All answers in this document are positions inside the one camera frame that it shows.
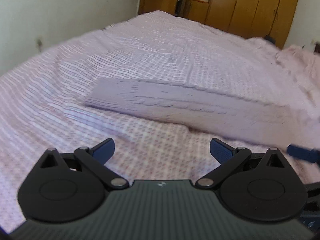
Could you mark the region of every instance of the ribbed plastic surface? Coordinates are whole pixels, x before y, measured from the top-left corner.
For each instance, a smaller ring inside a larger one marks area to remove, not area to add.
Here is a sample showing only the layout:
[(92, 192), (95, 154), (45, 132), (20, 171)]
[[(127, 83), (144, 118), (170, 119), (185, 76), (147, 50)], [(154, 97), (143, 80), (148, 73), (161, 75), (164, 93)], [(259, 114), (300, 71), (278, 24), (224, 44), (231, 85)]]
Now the ribbed plastic surface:
[(135, 181), (113, 191), (90, 216), (63, 225), (27, 221), (17, 240), (307, 240), (313, 236), (297, 220), (253, 224), (235, 217), (212, 191), (190, 181)]

